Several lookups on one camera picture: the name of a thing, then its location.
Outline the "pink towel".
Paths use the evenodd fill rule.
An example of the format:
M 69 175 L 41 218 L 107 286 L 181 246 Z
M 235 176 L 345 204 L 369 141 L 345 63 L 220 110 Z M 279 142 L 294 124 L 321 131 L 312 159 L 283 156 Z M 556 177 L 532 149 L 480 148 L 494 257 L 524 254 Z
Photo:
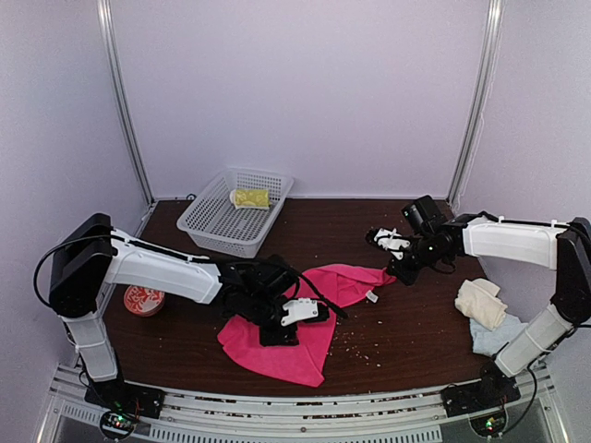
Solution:
M 341 308 L 367 298 L 377 287 L 396 281 L 385 269 L 333 264 L 304 272 L 315 287 Z M 336 315 L 320 323 L 302 323 L 297 327 L 296 346 L 264 347 L 259 343 L 259 328 L 235 316 L 217 335 L 226 355 L 247 370 L 266 377 L 312 388 L 324 382 L 322 370 L 332 343 Z

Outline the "green and white patterned towel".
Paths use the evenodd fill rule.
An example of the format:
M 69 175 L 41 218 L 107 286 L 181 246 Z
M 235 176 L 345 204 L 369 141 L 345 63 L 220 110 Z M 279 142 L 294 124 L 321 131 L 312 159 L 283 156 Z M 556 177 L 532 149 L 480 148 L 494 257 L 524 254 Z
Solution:
M 230 192 L 229 198 L 237 210 L 268 210 L 271 207 L 268 189 L 237 188 Z

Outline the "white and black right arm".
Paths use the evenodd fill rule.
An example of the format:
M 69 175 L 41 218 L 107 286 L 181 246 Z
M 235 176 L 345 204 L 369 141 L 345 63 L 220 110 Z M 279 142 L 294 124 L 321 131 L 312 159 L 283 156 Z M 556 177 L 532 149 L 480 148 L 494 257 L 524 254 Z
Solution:
M 379 229 L 369 238 L 390 253 L 389 273 L 405 285 L 422 269 L 452 273 L 459 257 L 474 257 L 504 283 L 510 301 L 531 295 L 514 313 L 525 329 L 495 352 L 473 390 L 479 406 L 494 406 L 529 365 L 548 355 L 590 318 L 590 221 L 522 221 L 486 211 L 447 217 L 431 196 L 405 206 L 409 234 Z

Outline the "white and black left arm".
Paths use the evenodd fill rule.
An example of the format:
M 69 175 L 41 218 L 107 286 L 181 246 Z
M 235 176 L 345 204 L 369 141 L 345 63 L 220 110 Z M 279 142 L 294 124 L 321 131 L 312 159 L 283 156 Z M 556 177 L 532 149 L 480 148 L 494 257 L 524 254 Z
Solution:
M 133 400 L 110 343 L 99 295 L 107 286 L 138 286 L 201 305 L 221 299 L 224 311 L 259 330 L 261 345 L 298 343 L 297 328 L 343 311 L 311 279 L 281 257 L 211 258 L 155 245 L 116 229 L 95 213 L 39 261 L 51 264 L 49 293 L 40 301 L 64 322 L 90 388 L 114 410 Z

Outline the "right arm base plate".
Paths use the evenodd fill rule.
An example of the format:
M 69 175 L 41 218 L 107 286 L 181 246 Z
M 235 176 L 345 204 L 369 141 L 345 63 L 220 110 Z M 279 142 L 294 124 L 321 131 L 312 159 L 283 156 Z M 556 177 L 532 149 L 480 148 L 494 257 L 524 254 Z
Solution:
M 499 389 L 494 388 L 486 380 L 450 385 L 444 388 L 440 395 L 448 417 L 477 413 L 521 399 L 521 392 L 514 381 Z

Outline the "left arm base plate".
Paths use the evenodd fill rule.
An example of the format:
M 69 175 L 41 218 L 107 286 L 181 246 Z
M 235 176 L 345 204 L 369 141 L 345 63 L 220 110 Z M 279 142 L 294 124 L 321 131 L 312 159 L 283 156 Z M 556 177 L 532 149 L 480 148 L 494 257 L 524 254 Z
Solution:
M 111 380 L 90 383 L 84 400 L 117 413 L 157 419 L 164 397 L 165 393 L 161 389 Z

